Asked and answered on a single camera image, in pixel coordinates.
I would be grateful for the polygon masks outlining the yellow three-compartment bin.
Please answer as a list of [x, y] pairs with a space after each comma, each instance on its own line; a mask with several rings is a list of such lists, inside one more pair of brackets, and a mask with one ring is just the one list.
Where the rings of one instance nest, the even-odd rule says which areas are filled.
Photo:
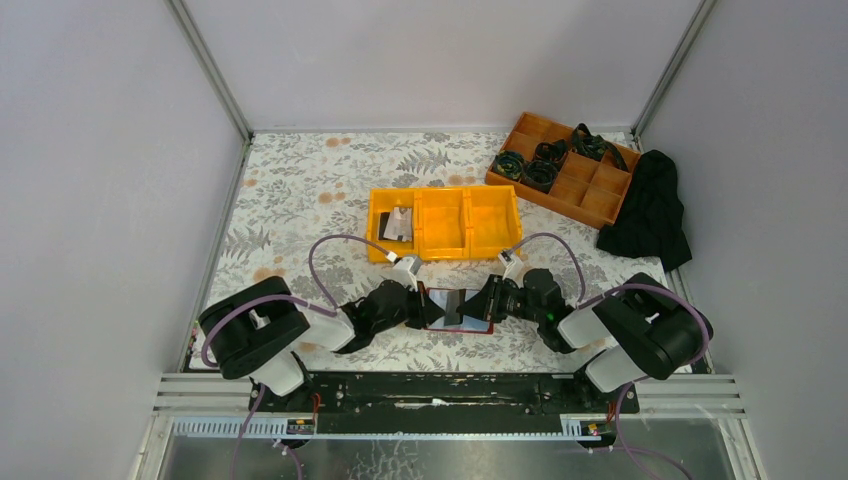
[[[425, 261], [493, 259], [524, 236], [511, 186], [373, 189], [368, 207], [367, 240]], [[411, 242], [377, 239], [380, 214], [394, 207], [414, 211]]]

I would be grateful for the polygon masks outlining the grey credit card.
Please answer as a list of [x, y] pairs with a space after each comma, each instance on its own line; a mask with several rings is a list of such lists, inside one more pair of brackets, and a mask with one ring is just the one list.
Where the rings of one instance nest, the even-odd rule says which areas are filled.
[[411, 242], [414, 238], [414, 211], [411, 207], [394, 207], [383, 230], [386, 240]]

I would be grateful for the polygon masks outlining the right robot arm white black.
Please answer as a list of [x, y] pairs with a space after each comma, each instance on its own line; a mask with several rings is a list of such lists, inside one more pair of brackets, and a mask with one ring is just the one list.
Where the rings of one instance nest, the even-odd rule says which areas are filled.
[[580, 306], [567, 304], [547, 269], [531, 269], [521, 282], [492, 275], [452, 310], [490, 323], [508, 316], [530, 321], [542, 342], [561, 354], [613, 339], [615, 346], [579, 369], [573, 386], [575, 402], [589, 412], [601, 410], [627, 383], [665, 380], [699, 360], [713, 337], [699, 310], [643, 273]]

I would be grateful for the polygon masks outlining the black credit card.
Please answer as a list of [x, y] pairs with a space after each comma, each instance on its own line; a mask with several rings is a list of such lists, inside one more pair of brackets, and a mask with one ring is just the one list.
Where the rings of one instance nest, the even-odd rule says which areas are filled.
[[455, 290], [450, 291], [446, 294], [445, 300], [445, 315], [444, 315], [444, 326], [445, 327], [455, 327], [459, 326], [463, 323], [463, 315], [458, 311], [458, 309], [465, 302], [465, 291], [464, 290]]

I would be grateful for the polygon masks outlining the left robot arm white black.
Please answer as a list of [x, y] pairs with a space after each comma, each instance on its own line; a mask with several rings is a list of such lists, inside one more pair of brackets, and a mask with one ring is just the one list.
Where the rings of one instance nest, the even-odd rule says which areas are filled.
[[226, 380], [248, 378], [271, 391], [288, 411], [309, 401], [307, 370], [293, 349], [301, 343], [335, 354], [368, 347], [399, 325], [423, 329], [445, 314], [422, 283], [385, 280], [358, 300], [330, 309], [292, 294], [280, 276], [269, 277], [203, 311], [200, 356]]

